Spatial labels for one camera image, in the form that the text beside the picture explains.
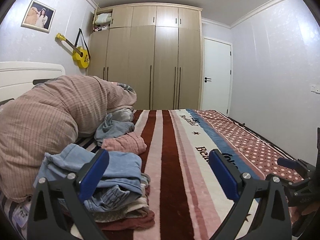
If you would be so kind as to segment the clothes in open cabinet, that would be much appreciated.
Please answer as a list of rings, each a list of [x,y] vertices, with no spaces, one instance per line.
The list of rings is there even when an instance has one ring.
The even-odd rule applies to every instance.
[[[93,31],[103,31],[109,29],[111,24],[112,14],[111,13],[103,13],[96,16],[94,20]]]

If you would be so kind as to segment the light blue denim pants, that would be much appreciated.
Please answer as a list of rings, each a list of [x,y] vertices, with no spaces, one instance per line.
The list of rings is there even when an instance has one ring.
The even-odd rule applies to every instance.
[[[77,144],[69,144],[59,154],[44,154],[44,160],[33,183],[36,186],[41,177],[48,181],[63,179],[67,174],[78,173],[83,165],[95,156]],[[141,158],[134,153],[109,152],[109,164],[97,187],[108,188],[118,185],[126,190],[141,194]]]

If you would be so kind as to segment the patterned fleece bed blanket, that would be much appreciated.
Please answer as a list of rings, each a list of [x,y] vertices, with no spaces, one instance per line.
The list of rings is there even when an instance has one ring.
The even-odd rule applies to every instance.
[[[274,174],[301,181],[296,171],[277,164],[281,150],[217,111],[140,110],[133,122],[147,146],[140,157],[151,178],[154,224],[106,231],[108,239],[209,239],[233,205],[208,164],[215,148],[253,178]]]

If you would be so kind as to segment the grey blue crumpled garment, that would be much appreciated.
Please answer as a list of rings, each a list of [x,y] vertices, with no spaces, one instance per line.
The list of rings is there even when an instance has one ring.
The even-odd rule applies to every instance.
[[[109,113],[97,128],[94,139],[98,146],[102,146],[104,139],[117,138],[134,130],[135,125],[132,122],[114,120],[112,113]]]

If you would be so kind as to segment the framed wall photo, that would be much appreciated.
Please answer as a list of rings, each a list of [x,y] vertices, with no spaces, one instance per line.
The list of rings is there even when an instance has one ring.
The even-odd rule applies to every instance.
[[[37,1],[31,0],[23,18],[21,27],[49,33],[56,10]]]

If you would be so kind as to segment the wall socket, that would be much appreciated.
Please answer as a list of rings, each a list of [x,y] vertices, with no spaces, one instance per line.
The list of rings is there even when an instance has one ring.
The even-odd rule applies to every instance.
[[[310,91],[313,92],[313,93],[319,94],[320,93],[320,85],[311,85],[310,86]]]

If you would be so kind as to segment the stack of folded clothes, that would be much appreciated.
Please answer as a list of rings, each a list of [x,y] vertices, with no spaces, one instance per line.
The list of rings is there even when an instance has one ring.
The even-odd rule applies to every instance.
[[[84,201],[84,206],[101,230],[149,229],[155,225],[155,213],[150,210],[148,199],[150,182],[149,175],[142,173],[141,193],[121,189],[119,185],[115,185],[108,189],[100,189]]]

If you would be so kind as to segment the white bed headboard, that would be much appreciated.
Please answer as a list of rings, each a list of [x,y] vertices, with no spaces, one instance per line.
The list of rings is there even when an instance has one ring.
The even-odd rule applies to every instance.
[[[36,84],[65,75],[60,64],[6,61],[1,62],[1,102],[15,99]]]

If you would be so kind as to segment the yellow guitar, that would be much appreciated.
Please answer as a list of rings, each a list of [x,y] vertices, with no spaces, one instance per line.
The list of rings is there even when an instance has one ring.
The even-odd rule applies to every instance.
[[[78,46],[79,38],[83,39],[85,47]],[[91,55],[89,53],[89,48],[84,39],[83,32],[81,28],[78,31],[75,44],[72,44],[67,38],[65,38],[61,33],[57,33],[56,38],[60,41],[66,42],[72,49],[72,59],[75,61],[79,68],[86,69],[89,66]]]

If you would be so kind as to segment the pink striped duvet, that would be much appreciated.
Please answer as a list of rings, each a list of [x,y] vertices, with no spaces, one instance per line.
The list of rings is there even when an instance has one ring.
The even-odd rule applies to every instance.
[[[89,137],[108,112],[132,107],[128,85],[96,76],[63,75],[33,87],[1,108],[1,191],[20,203],[46,152],[59,154],[79,137]]]

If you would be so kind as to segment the white room door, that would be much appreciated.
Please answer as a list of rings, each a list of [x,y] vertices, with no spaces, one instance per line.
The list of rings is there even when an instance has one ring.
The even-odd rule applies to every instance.
[[[202,110],[227,115],[232,87],[232,45],[204,38]]]

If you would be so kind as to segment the beige wooden wardrobe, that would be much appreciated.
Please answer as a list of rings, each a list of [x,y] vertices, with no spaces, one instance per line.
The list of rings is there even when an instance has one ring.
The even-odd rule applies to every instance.
[[[92,33],[88,75],[130,85],[136,109],[198,109],[202,79],[202,9],[171,3],[97,8],[109,29]]]

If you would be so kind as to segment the pink folded garment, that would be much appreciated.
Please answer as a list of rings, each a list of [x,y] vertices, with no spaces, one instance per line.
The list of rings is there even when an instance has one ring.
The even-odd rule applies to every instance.
[[[147,145],[140,135],[130,132],[117,138],[104,139],[101,148],[107,151],[130,152],[140,155],[146,151]]]

